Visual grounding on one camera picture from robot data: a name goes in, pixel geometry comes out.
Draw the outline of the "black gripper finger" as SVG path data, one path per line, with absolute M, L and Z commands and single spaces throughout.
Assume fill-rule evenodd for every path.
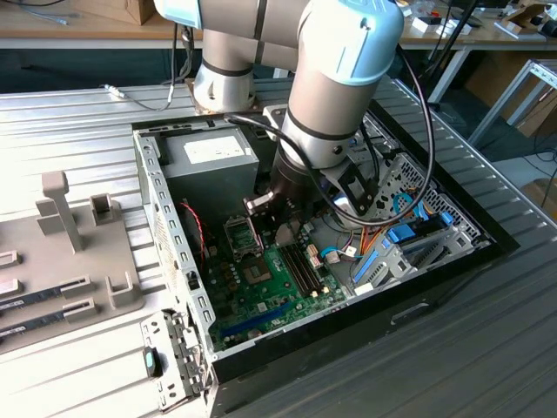
M 273 212 L 270 210 L 251 212 L 250 219 L 256 233 L 264 242 L 264 245 L 275 245 L 279 222 Z
M 305 252 L 305 254 L 308 257 L 312 257 L 311 233 L 312 233 L 312 223 L 310 221 L 306 221 L 299 228 L 299 233 L 297 237 L 300 248 Z

